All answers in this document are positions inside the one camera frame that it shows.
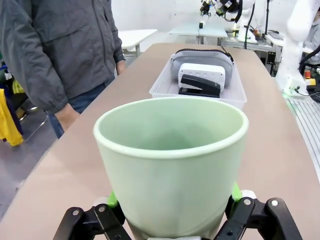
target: white plastic basket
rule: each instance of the white plastic basket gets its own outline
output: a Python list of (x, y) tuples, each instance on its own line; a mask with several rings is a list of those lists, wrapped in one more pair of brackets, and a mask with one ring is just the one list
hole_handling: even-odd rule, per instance
[[(152, 98), (155, 99), (163, 97), (182, 96), (178, 94), (178, 82), (172, 77), (172, 67), (172, 61), (170, 58), (149, 91), (149, 93), (152, 95)], [(242, 86), (236, 63), (234, 63), (233, 65), (232, 77), (229, 86), (222, 91), (222, 93), (220, 94), (220, 98), (215, 99), (227, 104), (231, 104), (240, 110), (243, 109), (245, 103), (247, 102), (247, 96), (244, 87)]]

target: white wall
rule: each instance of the white wall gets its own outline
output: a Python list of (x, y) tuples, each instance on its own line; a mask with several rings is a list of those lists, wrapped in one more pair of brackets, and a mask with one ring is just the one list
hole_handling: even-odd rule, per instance
[[(286, 23), (297, 0), (273, 0), (269, 7), (268, 29), (284, 32)], [(112, 0), (112, 12), (119, 30), (158, 29), (170, 31), (175, 26), (187, 21), (200, 21), (200, 0)], [(256, 0), (254, 18), (251, 25), (265, 29), (267, 0)], [(232, 24), (222, 17), (213, 16), (210, 22), (225, 27)]]

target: light green bucket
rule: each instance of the light green bucket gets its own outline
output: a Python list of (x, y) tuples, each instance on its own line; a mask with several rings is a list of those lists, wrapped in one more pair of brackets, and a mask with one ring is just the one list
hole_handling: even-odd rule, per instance
[(135, 236), (215, 234), (248, 126), (236, 107), (200, 97), (141, 100), (101, 116), (93, 133)]

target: person in white coat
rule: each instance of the person in white coat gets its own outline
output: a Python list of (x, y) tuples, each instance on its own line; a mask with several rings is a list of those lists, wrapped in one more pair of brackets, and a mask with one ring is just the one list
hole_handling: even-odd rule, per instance
[[(316, 50), (320, 46), (320, 8), (316, 13), (309, 35), (305, 40), (305, 47)], [(320, 54), (317, 54), (308, 60), (309, 64), (320, 64)]]

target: cup rim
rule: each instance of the cup rim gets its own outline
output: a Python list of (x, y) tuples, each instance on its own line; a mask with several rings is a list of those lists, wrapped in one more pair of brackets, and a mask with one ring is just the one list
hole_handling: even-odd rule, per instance
[[(199, 101), (209, 101), (209, 102), (215, 102), (217, 104), (224, 105), (228, 108), (231, 108), (235, 110), (242, 118), (242, 126), (239, 128), (238, 131), (236, 131), (233, 135), (218, 141), (214, 143), (210, 143), (203, 146), (193, 147), (193, 148), (187, 148), (187, 149), (177, 149), (177, 150), (150, 150), (150, 149), (142, 149), (142, 148), (134, 148), (129, 146), (124, 146), (118, 143), (115, 143), (107, 138), (105, 138), (101, 132), (99, 131), (101, 122), (107, 117), (108, 115), (122, 109), (126, 108), (131, 105), (140, 104), (143, 102), (151, 102), (151, 101), (161, 101), (165, 99), (188, 99), (188, 100), (199, 100)], [(143, 158), (143, 159), (182, 159), (182, 158), (191, 158), (195, 156), (201, 156), (205, 154), (209, 154), (212, 152), (219, 151), (221, 149), (224, 149), (226, 147), (231, 146), (232, 144), (239, 141), (248, 131), (249, 128), (249, 120), (247, 116), (238, 108), (235, 106), (232, 106), (228, 103), (218, 101), (215, 99), (209, 99), (204, 97), (194, 97), (194, 96), (176, 96), (176, 97), (160, 97), (160, 98), (149, 98), (149, 99), (143, 99), (138, 100), (134, 102), (130, 102), (124, 105), (117, 106), (106, 113), (104, 113), (102, 116), (99, 117), (99, 119), (96, 121), (93, 127), (93, 135), (96, 139), (96, 141), (103, 145), (104, 147), (111, 149), (114, 152), (132, 156), (136, 158)]]

